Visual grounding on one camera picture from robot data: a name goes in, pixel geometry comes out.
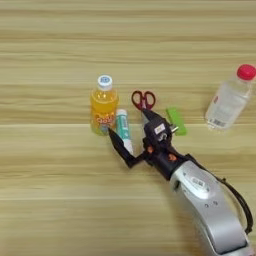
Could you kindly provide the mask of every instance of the water bottle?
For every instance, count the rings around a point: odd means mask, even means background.
[[[210,128],[223,130],[232,126],[250,99],[255,75],[255,67],[244,64],[219,87],[205,115]]]

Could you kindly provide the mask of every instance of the red scissor handle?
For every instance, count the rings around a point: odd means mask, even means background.
[[[133,105],[141,110],[143,107],[143,94],[141,91],[134,91],[132,93],[132,103]]]
[[[155,97],[154,93],[152,93],[150,91],[146,91],[144,93],[144,101],[145,101],[145,105],[146,105],[147,109],[153,108],[154,105],[156,104],[156,97]]]
[[[141,110],[143,107],[147,109],[151,109],[156,103],[156,97],[150,91],[146,91],[144,95],[141,91],[134,91],[132,94],[132,103],[139,110]]]

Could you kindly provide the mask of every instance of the orange liquid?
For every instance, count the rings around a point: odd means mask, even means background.
[[[107,135],[108,128],[115,127],[119,98],[116,90],[95,89],[91,94],[91,128],[99,135]]]

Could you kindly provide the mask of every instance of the toothpaste tube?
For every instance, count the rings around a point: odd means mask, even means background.
[[[116,130],[119,137],[123,140],[125,148],[133,155],[127,111],[124,109],[117,109],[116,111]]]

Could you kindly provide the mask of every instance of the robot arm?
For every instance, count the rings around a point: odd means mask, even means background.
[[[118,135],[109,131],[113,146],[126,164],[131,168],[145,160],[170,181],[171,190],[193,216],[207,256],[254,256],[246,232],[229,208],[220,183],[240,196],[239,202],[242,201],[243,209],[249,212],[252,225],[250,209],[242,196],[231,185],[205,170],[193,157],[183,156],[172,147],[172,133],[176,127],[153,111],[144,109],[143,114],[149,122],[144,126],[145,150],[138,157],[132,156]]]
[[[193,216],[207,255],[254,255],[246,233],[213,175],[187,161],[174,172],[170,185]]]

